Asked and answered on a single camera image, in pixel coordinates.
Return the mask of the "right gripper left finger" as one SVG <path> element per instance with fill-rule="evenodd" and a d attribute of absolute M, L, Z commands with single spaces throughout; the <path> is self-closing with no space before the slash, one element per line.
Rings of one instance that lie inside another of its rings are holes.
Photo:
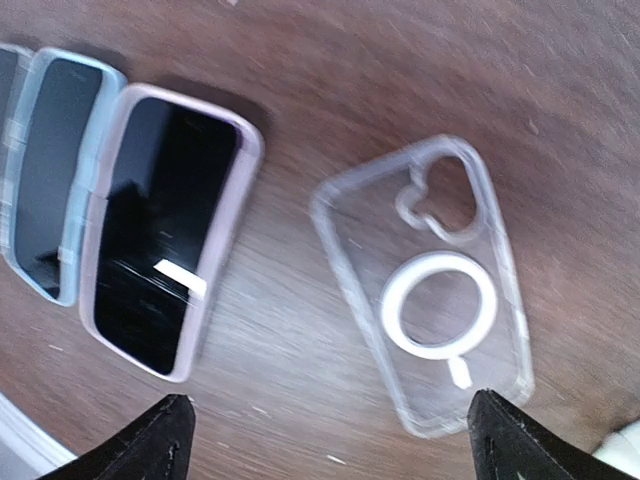
<path fill-rule="evenodd" d="M 96 448 L 40 479 L 185 479 L 195 425 L 189 398 L 169 394 Z"/>

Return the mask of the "cream ribbed mug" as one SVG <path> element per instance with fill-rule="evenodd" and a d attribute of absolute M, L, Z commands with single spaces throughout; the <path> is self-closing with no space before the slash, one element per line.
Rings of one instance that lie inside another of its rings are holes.
<path fill-rule="evenodd" d="M 640 478 L 640 421 L 610 434 L 593 453 L 598 460 Z"/>

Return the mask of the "light blue phone case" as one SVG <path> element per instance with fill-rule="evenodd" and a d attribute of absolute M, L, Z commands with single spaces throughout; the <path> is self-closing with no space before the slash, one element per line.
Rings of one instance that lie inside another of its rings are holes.
<path fill-rule="evenodd" d="M 76 301 L 89 198 L 116 100 L 114 67 L 54 47 L 27 57 L 8 116 L 1 248 L 14 272 L 48 301 Z"/>

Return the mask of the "pink phone case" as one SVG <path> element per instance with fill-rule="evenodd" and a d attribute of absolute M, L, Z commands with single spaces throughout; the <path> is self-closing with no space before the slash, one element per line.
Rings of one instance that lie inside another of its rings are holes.
<path fill-rule="evenodd" d="M 234 109 L 122 90 L 86 214 L 78 307 L 91 336 L 158 378 L 189 378 L 263 156 Z"/>

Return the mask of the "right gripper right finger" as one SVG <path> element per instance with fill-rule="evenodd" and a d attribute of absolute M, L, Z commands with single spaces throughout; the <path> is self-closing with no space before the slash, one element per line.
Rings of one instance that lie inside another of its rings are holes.
<path fill-rule="evenodd" d="M 478 479 L 623 479 L 625 473 L 565 442 L 490 389 L 467 416 Z"/>

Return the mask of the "front aluminium rail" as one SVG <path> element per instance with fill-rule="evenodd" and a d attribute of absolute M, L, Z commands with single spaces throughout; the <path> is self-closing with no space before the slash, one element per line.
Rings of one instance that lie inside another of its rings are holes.
<path fill-rule="evenodd" d="M 1 478 L 37 479 L 77 456 L 1 395 Z"/>

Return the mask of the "pink edged smartphone bottom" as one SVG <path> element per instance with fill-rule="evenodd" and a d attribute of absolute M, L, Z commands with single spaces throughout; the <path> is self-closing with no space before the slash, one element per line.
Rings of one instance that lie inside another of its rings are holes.
<path fill-rule="evenodd" d="M 174 369 L 188 288 L 156 269 L 195 273 L 239 148 L 232 124 L 147 97 L 132 109 L 101 234 L 94 321 L 99 334 L 152 371 Z"/>

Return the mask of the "clear magsafe phone case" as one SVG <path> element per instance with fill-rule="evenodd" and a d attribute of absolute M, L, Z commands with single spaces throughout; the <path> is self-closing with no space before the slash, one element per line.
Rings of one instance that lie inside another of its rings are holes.
<path fill-rule="evenodd" d="M 11 174 L 8 161 L 12 151 L 15 116 L 28 76 L 33 52 L 28 48 L 1 43 L 1 249 L 8 247 Z"/>

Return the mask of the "grey clear phone case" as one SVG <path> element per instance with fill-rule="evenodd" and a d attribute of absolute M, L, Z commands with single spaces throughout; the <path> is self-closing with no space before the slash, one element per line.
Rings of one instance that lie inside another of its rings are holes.
<path fill-rule="evenodd" d="M 458 161 L 476 204 L 448 227 L 418 207 L 434 169 Z M 310 216 L 403 427 L 462 431 L 472 398 L 516 405 L 534 390 L 511 245 L 487 167 L 465 140 L 437 135 L 322 182 Z"/>

